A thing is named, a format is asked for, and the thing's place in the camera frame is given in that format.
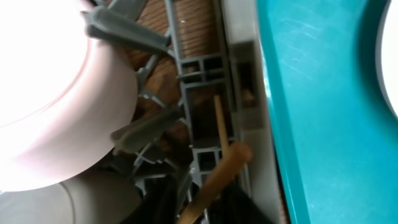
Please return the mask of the grey shallow bowl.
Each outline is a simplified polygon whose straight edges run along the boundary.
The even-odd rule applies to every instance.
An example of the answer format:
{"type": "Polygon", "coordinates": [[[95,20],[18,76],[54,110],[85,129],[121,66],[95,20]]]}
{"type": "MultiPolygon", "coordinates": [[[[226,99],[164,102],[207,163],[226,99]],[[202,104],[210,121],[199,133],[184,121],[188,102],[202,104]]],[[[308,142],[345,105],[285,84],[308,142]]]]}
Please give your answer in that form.
{"type": "Polygon", "coordinates": [[[1,194],[1,224],[120,223],[141,203],[133,185],[110,172],[85,172],[41,189],[1,194]]]}

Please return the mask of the white round plate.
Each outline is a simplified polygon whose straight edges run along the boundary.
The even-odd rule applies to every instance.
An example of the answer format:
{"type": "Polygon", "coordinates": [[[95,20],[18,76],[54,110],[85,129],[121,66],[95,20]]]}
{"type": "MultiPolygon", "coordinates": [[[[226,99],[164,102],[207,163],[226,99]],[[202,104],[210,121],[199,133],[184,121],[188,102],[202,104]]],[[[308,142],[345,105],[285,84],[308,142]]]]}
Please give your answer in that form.
{"type": "Polygon", "coordinates": [[[397,0],[387,0],[379,21],[375,63],[384,100],[397,118],[397,0]]]}

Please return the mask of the wooden chopstick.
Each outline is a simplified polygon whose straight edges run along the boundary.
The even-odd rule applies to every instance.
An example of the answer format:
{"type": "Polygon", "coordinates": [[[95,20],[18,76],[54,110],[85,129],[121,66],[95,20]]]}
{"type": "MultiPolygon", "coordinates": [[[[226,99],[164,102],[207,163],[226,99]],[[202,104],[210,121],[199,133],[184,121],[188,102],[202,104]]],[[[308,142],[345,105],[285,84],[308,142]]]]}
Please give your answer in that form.
{"type": "Polygon", "coordinates": [[[192,224],[211,205],[252,158],[252,149],[245,143],[234,142],[214,168],[193,200],[187,205],[176,224],[192,224]]]}
{"type": "Polygon", "coordinates": [[[215,112],[216,112],[218,134],[220,139],[221,153],[222,153],[222,158],[224,159],[228,154],[229,139],[226,130],[226,124],[224,120],[224,113],[223,113],[223,107],[220,95],[214,96],[214,104],[215,104],[215,112]]]}

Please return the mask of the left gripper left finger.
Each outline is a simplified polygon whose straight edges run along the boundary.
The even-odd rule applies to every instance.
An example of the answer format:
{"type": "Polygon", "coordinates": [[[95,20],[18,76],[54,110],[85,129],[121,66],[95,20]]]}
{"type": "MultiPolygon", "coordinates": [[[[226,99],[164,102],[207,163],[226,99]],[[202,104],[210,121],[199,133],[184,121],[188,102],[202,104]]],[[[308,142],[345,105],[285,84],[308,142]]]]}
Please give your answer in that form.
{"type": "Polygon", "coordinates": [[[143,201],[120,224],[174,224],[186,195],[186,177],[152,179],[143,201]]]}

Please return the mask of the pink bowl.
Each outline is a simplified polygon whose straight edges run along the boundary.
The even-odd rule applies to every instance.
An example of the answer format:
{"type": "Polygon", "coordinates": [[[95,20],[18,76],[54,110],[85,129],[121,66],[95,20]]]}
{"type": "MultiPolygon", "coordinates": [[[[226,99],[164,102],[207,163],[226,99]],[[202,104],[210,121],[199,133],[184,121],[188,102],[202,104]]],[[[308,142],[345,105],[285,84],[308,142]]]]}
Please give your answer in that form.
{"type": "Polygon", "coordinates": [[[70,179],[112,148],[137,102],[119,49],[87,34],[88,1],[1,2],[1,190],[70,179]]]}

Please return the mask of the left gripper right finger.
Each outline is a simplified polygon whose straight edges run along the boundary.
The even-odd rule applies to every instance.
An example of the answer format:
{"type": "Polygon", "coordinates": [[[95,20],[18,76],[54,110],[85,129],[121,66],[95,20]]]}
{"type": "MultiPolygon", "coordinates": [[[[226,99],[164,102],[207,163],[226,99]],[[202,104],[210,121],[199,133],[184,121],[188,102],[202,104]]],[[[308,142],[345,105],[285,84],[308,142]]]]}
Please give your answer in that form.
{"type": "Polygon", "coordinates": [[[210,207],[212,224],[273,224],[236,184],[229,184],[210,207]]]}

